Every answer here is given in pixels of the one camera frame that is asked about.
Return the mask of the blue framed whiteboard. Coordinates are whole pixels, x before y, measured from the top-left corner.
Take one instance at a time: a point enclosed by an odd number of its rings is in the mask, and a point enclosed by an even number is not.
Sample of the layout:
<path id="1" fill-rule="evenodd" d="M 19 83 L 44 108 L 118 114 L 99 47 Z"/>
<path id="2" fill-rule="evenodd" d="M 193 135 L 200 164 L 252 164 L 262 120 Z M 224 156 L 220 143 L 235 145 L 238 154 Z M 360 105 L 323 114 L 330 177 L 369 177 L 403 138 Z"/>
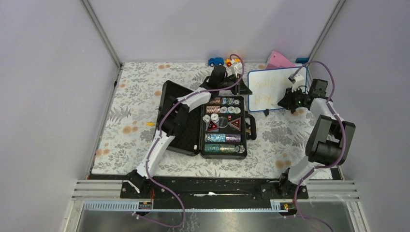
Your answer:
<path id="1" fill-rule="evenodd" d="M 284 96 L 287 88 L 292 88 L 288 77 L 295 73 L 298 67 L 279 68 L 269 70 L 253 70 L 248 72 L 248 88 L 252 95 L 248 95 L 248 110 L 251 112 L 282 109 L 278 103 Z M 306 91 L 307 68 L 303 67 L 298 74 L 306 78 L 306 83 L 301 90 Z"/>

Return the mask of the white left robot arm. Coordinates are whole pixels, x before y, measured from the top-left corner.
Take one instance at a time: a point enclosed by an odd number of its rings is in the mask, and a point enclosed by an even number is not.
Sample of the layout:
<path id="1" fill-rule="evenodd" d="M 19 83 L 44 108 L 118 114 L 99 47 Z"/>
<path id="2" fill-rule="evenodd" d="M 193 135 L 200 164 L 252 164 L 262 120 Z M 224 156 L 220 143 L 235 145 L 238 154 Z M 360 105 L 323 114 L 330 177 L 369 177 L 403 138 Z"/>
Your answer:
<path id="1" fill-rule="evenodd" d="M 169 144 L 184 130 L 189 113 L 217 97 L 220 91 L 239 86 L 245 72 L 244 64 L 241 66 L 241 74 L 232 73 L 230 76 L 224 66 L 216 66 L 211 75 L 192 93 L 178 98 L 169 97 L 164 101 L 149 150 L 133 170 L 133 176 L 126 180 L 137 198 L 143 199 L 149 195 L 150 186 L 147 181 L 152 179 L 159 159 Z"/>

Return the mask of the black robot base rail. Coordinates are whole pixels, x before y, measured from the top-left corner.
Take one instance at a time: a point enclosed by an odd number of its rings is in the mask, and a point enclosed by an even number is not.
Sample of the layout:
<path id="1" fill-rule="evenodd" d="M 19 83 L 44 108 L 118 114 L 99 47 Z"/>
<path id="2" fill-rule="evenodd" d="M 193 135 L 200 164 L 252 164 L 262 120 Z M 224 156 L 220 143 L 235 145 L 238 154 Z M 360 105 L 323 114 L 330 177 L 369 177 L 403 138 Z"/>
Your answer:
<path id="1" fill-rule="evenodd" d="M 306 187 L 278 179 L 155 176 L 152 180 L 129 173 L 120 198 L 147 199 L 155 209 L 268 208 L 270 200 L 308 199 Z"/>

